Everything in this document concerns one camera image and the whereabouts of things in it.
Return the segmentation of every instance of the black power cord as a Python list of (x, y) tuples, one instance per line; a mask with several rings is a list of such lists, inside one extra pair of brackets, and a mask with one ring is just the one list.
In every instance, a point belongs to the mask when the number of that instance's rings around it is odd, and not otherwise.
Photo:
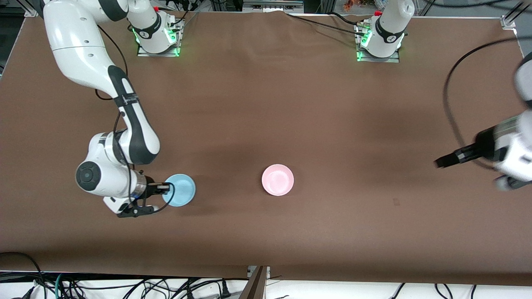
[(170, 24), (170, 26), (174, 26), (175, 24), (177, 24), (177, 23), (181, 22), (182, 20), (184, 20), (185, 17), (187, 16), (187, 13), (188, 13), (188, 11), (185, 11), (185, 13), (183, 14), (183, 16), (182, 16), (179, 20), (177, 20), (176, 22)]
[(122, 158), (124, 159), (124, 163), (128, 167), (128, 200), (129, 200), (129, 204), (131, 204), (131, 166), (129, 165), (126, 155), (124, 154), (122, 145), (120, 145), (120, 142), (118, 141), (118, 138), (117, 138), (117, 125), (118, 125), (118, 121), (120, 120), (121, 116), (122, 116), (122, 112), (118, 111), (117, 119), (114, 121), (114, 127), (113, 127), (113, 142), (117, 143), (118, 150), (120, 151), (120, 154), (122, 155)]
[[(506, 6), (503, 6), (503, 5), (496, 5), (496, 4), (488, 4), (488, 6), (494, 8), (494, 9), (505, 10), (505, 11), (509, 11), (509, 10), (514, 9), (514, 7), (506, 7)], [(521, 14), (521, 13), (532, 14), (531, 11), (527, 11), (527, 8), (523, 9), (519, 14)]]
[(316, 21), (313, 21), (313, 20), (305, 19), (305, 18), (302, 18), (300, 16), (296, 16), (296, 15), (292, 15), (292, 14), (286, 14), (286, 15), (290, 16), (290, 17), (292, 17), (294, 19), (299, 19), (299, 20), (302, 20), (302, 21), (305, 21), (305, 22), (314, 23), (314, 24), (317, 24), (317, 25), (320, 25), (320, 26), (329, 27), (329, 28), (336, 29), (336, 30), (339, 30), (339, 31), (351, 33), (351, 34), (354, 34), (354, 35), (364, 36), (364, 34), (362, 32), (355, 32), (355, 31), (351, 31), (351, 30), (347, 30), (347, 29), (331, 26), (331, 25), (328, 25), (328, 24), (323, 24), (323, 23), (320, 23), (320, 22), (316, 22)]
[[(38, 273), (38, 277), (40, 279), (40, 283), (42, 283), (42, 285), (44, 285), (45, 288), (46, 288), (46, 280), (43, 277), (43, 272), (40, 270), (39, 264), (37, 264), (37, 262), (31, 256), (29, 256), (26, 253), (17, 252), (17, 251), (0, 252), (0, 256), (2, 256), (2, 255), (3, 256), (6, 256), (6, 255), (17, 255), (17, 256), (22, 256), (22, 257), (30, 260), (30, 262), (34, 265), (35, 269), (37, 269), (37, 273)], [(46, 291), (46, 289), (44, 289), (44, 298), (45, 299), (48, 298), (47, 293), (48, 292)]]
[(477, 289), (477, 285), (473, 285), (473, 288), (471, 289), (471, 299), (473, 299), (473, 296), (475, 295), (475, 290)]
[(328, 12), (327, 14), (335, 15), (335, 16), (339, 17), (340, 20), (342, 20), (342, 21), (344, 21), (344, 22), (346, 22), (346, 23), (348, 23), (348, 24), (356, 25), (356, 22), (352, 22), (352, 21), (350, 21), (350, 20), (344, 18), (344, 16), (342, 16), (341, 14), (339, 14), (339, 13), (337, 13), (337, 12), (331, 11), (331, 12)]
[(227, 282), (226, 280), (222, 280), (222, 292), (220, 294), (221, 299), (225, 299), (231, 297), (231, 293), (229, 292), (229, 289), (227, 288)]
[[(129, 74), (129, 70), (128, 70), (128, 62), (126, 61), (126, 57), (124, 56), (124, 53), (122, 53), (122, 50), (120, 49), (120, 47), (118, 46), (118, 44), (116, 44), (116, 42), (114, 41), (114, 39), (109, 35), (107, 34), (107, 32), (105, 32), (105, 30), (103, 30), (102, 27), (100, 27), (100, 25), (97, 25), (98, 28), (103, 32), (103, 34), (105, 34), (105, 36), (113, 43), (113, 45), (117, 48), (118, 52), (120, 53), (120, 56), (122, 56), (122, 61), (124, 62), (124, 68), (125, 68), (125, 71), (126, 71), (126, 76)], [(112, 98), (106, 98), (106, 97), (102, 97), (99, 92), (98, 92), (98, 89), (94, 89), (94, 92), (96, 93), (96, 96), (99, 98), (99, 99), (102, 99), (104, 101), (109, 101), (111, 100)]]
[(406, 283), (400, 284), (397, 290), (395, 291), (395, 294), (390, 299), (397, 299), (397, 296), (399, 296), (399, 293), (401, 292), (401, 289), (404, 287), (405, 284)]
[[(495, 46), (495, 45), (498, 45), (498, 44), (508, 43), (508, 42), (514, 41), (516, 39), (517, 39), (516, 37), (503, 38), (503, 39), (499, 39), (499, 40), (496, 40), (496, 41), (492, 41), (490, 43), (485, 43), (483, 45), (480, 45), (480, 46), (474, 48), (473, 50), (469, 51), (468, 53), (466, 53), (462, 57), (460, 57), (460, 59), (458, 59), (458, 61), (456, 61), (456, 63), (454, 63), (453, 67), (451, 68), (451, 70), (447, 74), (447, 78), (445, 79), (445, 84), (443, 86), (443, 110), (445, 112), (445, 116), (447, 117), (447, 120), (449, 121), (449, 124), (451, 125), (451, 129), (453, 130), (454, 138), (456, 139), (456, 141), (458, 142), (458, 145), (460, 147), (466, 146), (466, 142), (465, 142), (465, 140), (464, 140), (464, 138), (462, 136), (462, 133), (460, 132), (460, 128), (459, 128), (459, 126), (458, 126), (458, 124), (457, 124), (457, 122), (456, 122), (456, 120), (454, 118), (453, 112), (452, 112), (451, 107), (449, 105), (449, 84), (451, 82), (451, 77), (452, 77), (454, 71), (456, 70), (458, 65), (460, 65), (460, 63), (462, 63), (462, 61), (464, 61), (471, 54), (473, 54), (473, 53), (475, 53), (475, 52), (477, 52), (477, 51), (479, 51), (481, 49), (484, 49), (484, 48), (487, 48), (487, 47), (491, 47), (491, 46)], [(532, 36), (523, 36), (523, 37), (520, 37), (519, 39), (520, 40), (531, 40)], [(480, 166), (480, 167), (482, 167), (484, 169), (494, 170), (491, 165), (485, 164), (483, 162), (474, 160), (473, 163), (475, 163), (476, 165), (478, 165), (478, 166)]]
[(507, 1), (510, 1), (510, 0), (492, 0), (492, 1), (486, 1), (486, 2), (471, 3), (471, 4), (439, 4), (432, 0), (423, 0), (423, 2), (431, 6), (445, 7), (448, 9), (462, 9), (466, 7), (478, 7), (478, 6), (492, 5), (492, 4), (507, 2)]
[(436, 289), (436, 292), (438, 292), (438, 295), (440, 295), (443, 299), (453, 299), (453, 293), (451, 293), (451, 289), (446, 284), (443, 284), (443, 286), (447, 289), (447, 292), (449, 292), (449, 298), (445, 297), (438, 288), (438, 284), (434, 284), (434, 288)]

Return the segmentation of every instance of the brown table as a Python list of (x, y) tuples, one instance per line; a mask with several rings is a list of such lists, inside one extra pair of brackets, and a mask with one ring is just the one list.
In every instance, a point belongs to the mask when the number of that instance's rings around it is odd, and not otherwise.
[[(61, 75), (42, 19), (29, 18), (0, 81), (2, 251), (49, 271), (244, 277), (267, 264), (285, 279), (532, 285), (530, 188), (503, 193), (472, 163), (433, 165), (458, 147), (445, 76), (512, 35), (498, 20), (413, 19), (399, 64), (357, 62), (349, 34), (280, 12), (201, 13), (173, 59), (136, 57), (126, 26), (104, 28), (162, 146), (139, 168), (190, 175), (196, 197), (118, 219), (79, 189), (74, 171), (117, 110)], [(507, 43), (457, 70), (451, 106), (467, 140), (522, 112), (520, 59)], [(260, 185), (274, 163), (294, 173), (286, 196)]]

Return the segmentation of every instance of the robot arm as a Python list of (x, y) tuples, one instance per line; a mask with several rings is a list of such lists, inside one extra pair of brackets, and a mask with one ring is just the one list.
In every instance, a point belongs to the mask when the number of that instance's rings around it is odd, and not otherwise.
[[(135, 28), (160, 21), (159, 14), (151, 6), (147, 7), (148, 0), (130, 2), (135, 12), (129, 14), (126, 0), (52, 0), (43, 8), (46, 33), (61, 72), (80, 85), (109, 94), (127, 126), (118, 132), (95, 135), (89, 143), (87, 157), (76, 171), (79, 187), (104, 196), (105, 204), (120, 217), (155, 212), (156, 207), (137, 206), (136, 199), (168, 191), (167, 185), (154, 183), (150, 177), (128, 167), (128, 163), (151, 163), (159, 153), (160, 143), (131, 82), (109, 58), (96, 25), (118, 21), (126, 15), (131, 16)], [(166, 26), (152, 27), (157, 30), (142, 39), (144, 45), (152, 50), (165, 50), (168, 39), (161, 42), (157, 36), (162, 34), (158, 30)]]
[(372, 16), (370, 32), (362, 47), (375, 57), (389, 57), (401, 46), (404, 30), (414, 15), (412, 0), (390, 0), (380, 16)]
[(114, 99), (128, 128), (119, 139), (126, 160), (132, 164), (151, 163), (159, 153), (159, 139), (128, 77), (109, 58), (90, 10), (73, 0), (55, 0), (45, 5), (43, 13), (50, 47), (61, 72)]
[(478, 133), (475, 142), (438, 158), (440, 168), (483, 157), (503, 175), (495, 179), (500, 190), (513, 190), (532, 184), (532, 53), (520, 63), (514, 83), (527, 110)]

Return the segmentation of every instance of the black joint band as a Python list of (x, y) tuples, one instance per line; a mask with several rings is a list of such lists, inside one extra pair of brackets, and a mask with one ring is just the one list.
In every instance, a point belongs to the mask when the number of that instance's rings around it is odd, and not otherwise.
[(380, 25), (380, 17), (375, 22), (375, 29), (377, 33), (383, 37), (384, 42), (386, 44), (393, 44), (397, 39), (399, 39), (404, 32), (404, 29), (401, 32), (398, 33), (391, 33), (389, 31), (386, 31), (381, 25)]
[(119, 95), (118, 97), (114, 98), (114, 103), (118, 107), (124, 107), (133, 103), (138, 103), (138, 95), (136, 93), (132, 94), (123, 94)]
[(152, 35), (156, 33), (157, 30), (159, 30), (159, 28), (161, 27), (161, 23), (162, 23), (161, 16), (158, 13), (156, 13), (156, 15), (157, 15), (157, 19), (155, 20), (153, 25), (151, 25), (148, 28), (140, 29), (140, 28), (137, 28), (131, 25), (133, 27), (133, 30), (136, 32), (136, 34), (138, 34), (141, 38), (150, 39)]

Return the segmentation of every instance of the metal frame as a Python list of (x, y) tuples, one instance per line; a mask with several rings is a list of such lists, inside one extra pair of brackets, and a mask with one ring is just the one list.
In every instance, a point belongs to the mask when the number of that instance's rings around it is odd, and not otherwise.
[(214, 11), (227, 11), (225, 6), (227, 0), (211, 0), (212, 10)]
[[(337, 12), (341, 14), (354, 14), (354, 15), (368, 15), (373, 14), (375, 10), (377, 10), (377, 7), (358, 7), (354, 6), (352, 11), (345, 12), (343, 10), (338, 10), (337, 8), (337, 2), (341, 1), (344, 2), (345, 0), (321, 0), (320, 6), (321, 9), (318, 12), (321, 13), (327, 13), (327, 12)], [(423, 0), (412, 0), (414, 2), (415, 6), (415, 15), (422, 15), (422, 13), (425, 11), (425, 9), (428, 10), (427, 6), (428, 4)]]
[(515, 19), (517, 19), (525, 10), (530, 7), (530, 3), (519, 2), (507, 14), (501, 17), (501, 25), (504, 30), (512, 30), (516, 27)]
[(140, 44), (138, 44), (137, 48), (137, 56), (142, 57), (179, 57), (181, 53), (181, 41), (183, 40), (183, 30), (185, 28), (185, 20), (180, 20), (177, 22), (175, 29), (178, 29), (176, 32), (176, 43), (171, 45), (166, 51), (160, 52), (160, 53), (149, 53), (146, 52)]
[(269, 275), (268, 268), (267, 266), (257, 266), (238, 299), (264, 299), (266, 280)]
[(35, 10), (33, 4), (28, 0), (16, 0), (20, 7), (26, 12), (24, 16), (26, 17), (33, 17), (37, 16), (37, 11)]
[(303, 0), (244, 0), (242, 12), (284, 11), (286, 13), (304, 13)]

